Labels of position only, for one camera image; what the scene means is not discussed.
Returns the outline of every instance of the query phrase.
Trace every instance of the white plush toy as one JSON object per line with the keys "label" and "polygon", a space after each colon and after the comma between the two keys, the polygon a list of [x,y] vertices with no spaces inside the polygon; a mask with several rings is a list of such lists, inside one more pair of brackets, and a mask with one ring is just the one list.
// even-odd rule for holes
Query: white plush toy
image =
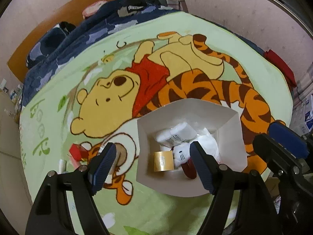
{"label": "white plush toy", "polygon": [[191,140],[189,143],[182,143],[173,149],[174,165],[178,168],[180,165],[186,163],[190,158],[189,148],[190,144],[194,141],[198,141],[202,146],[203,150],[208,155],[212,155],[215,160],[220,163],[219,149],[217,142],[214,137],[209,133],[205,128],[202,131],[204,135],[198,135],[194,140]]}

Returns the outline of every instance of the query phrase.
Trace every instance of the wooden headboard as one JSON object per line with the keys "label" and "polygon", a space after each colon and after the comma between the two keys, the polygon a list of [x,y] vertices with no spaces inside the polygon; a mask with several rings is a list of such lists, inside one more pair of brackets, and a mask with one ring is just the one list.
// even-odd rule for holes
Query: wooden headboard
{"label": "wooden headboard", "polygon": [[83,21],[82,12],[90,4],[98,0],[71,0],[57,9],[49,18],[42,21],[18,46],[7,62],[10,70],[24,82],[28,71],[26,57],[38,40],[53,26],[61,21],[67,21],[78,26]]}

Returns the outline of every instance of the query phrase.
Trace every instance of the open cardboard box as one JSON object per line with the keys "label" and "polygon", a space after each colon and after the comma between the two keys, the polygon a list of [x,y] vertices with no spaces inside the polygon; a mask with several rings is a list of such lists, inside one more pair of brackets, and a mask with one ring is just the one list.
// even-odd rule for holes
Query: open cardboard box
{"label": "open cardboard box", "polygon": [[138,119],[140,155],[137,182],[160,193],[180,197],[207,194],[199,176],[189,179],[182,168],[154,172],[153,153],[161,151],[155,141],[157,132],[186,121],[196,131],[207,128],[216,139],[222,164],[241,172],[247,166],[239,115],[236,111],[200,99],[183,99],[158,108]]}

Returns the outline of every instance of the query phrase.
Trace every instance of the pooh's nose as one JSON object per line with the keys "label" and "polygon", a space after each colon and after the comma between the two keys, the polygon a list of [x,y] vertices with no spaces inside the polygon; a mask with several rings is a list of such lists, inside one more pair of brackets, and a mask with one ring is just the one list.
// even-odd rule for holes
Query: pooh's nose
{"label": "pooh's nose", "polygon": [[124,76],[116,77],[113,81],[114,85],[121,86],[126,82],[126,78]]}

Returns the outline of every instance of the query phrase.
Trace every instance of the silver screw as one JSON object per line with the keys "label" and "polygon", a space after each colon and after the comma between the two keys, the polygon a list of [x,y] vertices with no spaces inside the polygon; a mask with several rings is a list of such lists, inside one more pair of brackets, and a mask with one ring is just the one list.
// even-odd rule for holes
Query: silver screw
{"label": "silver screw", "polygon": [[251,171],[251,174],[254,176],[254,177],[257,177],[259,175],[258,171],[256,171],[255,169],[253,169]]}
{"label": "silver screw", "polygon": [[228,167],[225,164],[221,164],[221,165],[219,165],[219,169],[220,170],[227,170]]}
{"label": "silver screw", "polygon": [[87,170],[87,165],[81,165],[81,166],[79,166],[79,167],[78,167],[78,170],[79,170],[79,171],[82,171],[82,172],[85,171],[85,170]]}
{"label": "silver screw", "polygon": [[295,173],[296,175],[298,175],[298,174],[300,173],[300,169],[299,169],[298,166],[294,166],[294,167],[293,167],[293,171],[294,171],[294,173]]}
{"label": "silver screw", "polygon": [[56,174],[56,172],[54,170],[51,170],[48,172],[48,177],[53,177]]}

